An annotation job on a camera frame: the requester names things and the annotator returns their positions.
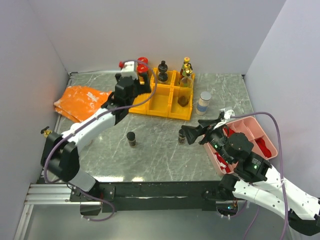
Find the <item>small black cap shaker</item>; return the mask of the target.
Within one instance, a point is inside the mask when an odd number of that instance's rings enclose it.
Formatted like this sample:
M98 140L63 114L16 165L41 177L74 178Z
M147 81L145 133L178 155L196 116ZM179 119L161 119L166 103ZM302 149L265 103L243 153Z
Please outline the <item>small black cap shaker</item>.
M178 143L180 145L183 145L186 141L186 135L185 135L185 132L184 130L181 128L179 131L178 131Z
M133 131L129 131L127 134L126 134L126 138L128 140L128 144L130 147L135 147L137 145L137 142L136 142L136 135Z

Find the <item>red lid sauce jar front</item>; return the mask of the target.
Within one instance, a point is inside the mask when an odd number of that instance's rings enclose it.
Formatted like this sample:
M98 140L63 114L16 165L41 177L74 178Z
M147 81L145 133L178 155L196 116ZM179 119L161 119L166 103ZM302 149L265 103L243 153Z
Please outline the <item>red lid sauce jar front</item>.
M136 68L138 76L143 80L144 77L149 78L149 69L143 64L139 64Z

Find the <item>red lid sauce jar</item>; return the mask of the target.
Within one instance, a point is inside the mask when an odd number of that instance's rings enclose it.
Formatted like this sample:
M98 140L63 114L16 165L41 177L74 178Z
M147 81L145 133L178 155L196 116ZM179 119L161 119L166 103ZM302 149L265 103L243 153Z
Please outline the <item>red lid sauce jar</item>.
M149 78L149 69L143 64L139 64L136 68L138 76L143 80L144 77Z
M137 61L139 66L145 66L149 62L147 57L139 57Z

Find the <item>red lid sauce jar back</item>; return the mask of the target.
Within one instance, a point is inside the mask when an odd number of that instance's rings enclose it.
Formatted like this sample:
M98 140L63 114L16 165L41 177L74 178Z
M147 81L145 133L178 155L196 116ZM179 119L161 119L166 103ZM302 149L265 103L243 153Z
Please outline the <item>red lid sauce jar back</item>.
M139 57L137 61L139 66L145 66L149 62L147 57Z

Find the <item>white powder bottle black cap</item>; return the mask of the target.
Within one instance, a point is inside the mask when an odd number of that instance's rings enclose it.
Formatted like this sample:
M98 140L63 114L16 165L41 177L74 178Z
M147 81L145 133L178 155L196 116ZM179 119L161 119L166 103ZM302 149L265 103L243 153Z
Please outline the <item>white powder bottle black cap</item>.
M159 74L165 74L168 71L168 66L165 60L162 60L161 63L158 65L158 72Z

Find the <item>glass oil bottle gold spout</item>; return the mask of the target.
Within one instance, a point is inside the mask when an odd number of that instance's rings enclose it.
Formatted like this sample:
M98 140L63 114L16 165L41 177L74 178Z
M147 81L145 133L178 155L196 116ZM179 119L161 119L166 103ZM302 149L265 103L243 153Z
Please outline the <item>glass oil bottle gold spout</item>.
M187 73L187 71L190 71L190 70L192 70L192 68L186 67L185 73ZM177 100L178 104L181 107L186 107L190 102L191 94L192 94L192 89L188 87L179 87L178 100Z

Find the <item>chili sauce bottle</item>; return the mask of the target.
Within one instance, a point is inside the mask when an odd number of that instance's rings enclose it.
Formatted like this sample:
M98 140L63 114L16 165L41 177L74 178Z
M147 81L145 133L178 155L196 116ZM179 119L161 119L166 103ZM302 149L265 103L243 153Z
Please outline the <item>chili sauce bottle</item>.
M185 63L180 70L179 81L178 84L181 84L181 80L185 77L187 64Z
M185 57L184 60L183 60L183 65L184 65L184 68L191 68L192 65L190 63L190 58L189 57Z

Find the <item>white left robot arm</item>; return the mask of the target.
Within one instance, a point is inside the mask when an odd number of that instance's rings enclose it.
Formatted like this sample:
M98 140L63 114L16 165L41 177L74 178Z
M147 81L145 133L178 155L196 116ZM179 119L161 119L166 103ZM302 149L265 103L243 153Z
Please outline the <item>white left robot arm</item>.
M41 158L44 179L51 172L66 183L82 190L88 201L100 195L99 182L80 168L79 154L101 132L117 125L135 107L134 100L142 94L151 94L147 73L117 73L116 85L107 101L88 119L59 134L51 132L46 140Z

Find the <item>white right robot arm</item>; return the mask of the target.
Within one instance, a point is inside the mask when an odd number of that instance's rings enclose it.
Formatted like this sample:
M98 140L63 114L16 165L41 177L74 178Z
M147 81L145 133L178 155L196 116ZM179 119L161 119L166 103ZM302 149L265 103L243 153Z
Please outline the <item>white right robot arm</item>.
M254 140L234 124L199 120L198 126L184 125L182 129L188 144L202 136L200 145L209 144L226 163L235 165L233 173L225 174L219 182L222 198L234 196L255 203L305 236L320 232L320 199L285 179L261 151L254 151Z

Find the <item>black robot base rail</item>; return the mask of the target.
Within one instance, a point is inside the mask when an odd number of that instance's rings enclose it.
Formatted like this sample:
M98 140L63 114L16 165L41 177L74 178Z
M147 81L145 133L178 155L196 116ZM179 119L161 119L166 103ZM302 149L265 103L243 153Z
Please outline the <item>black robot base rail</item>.
M80 212L88 216L112 211L196 210L218 211L235 216L246 201L233 196L219 181L105 182L93 192L94 200L73 189L72 203L80 203Z

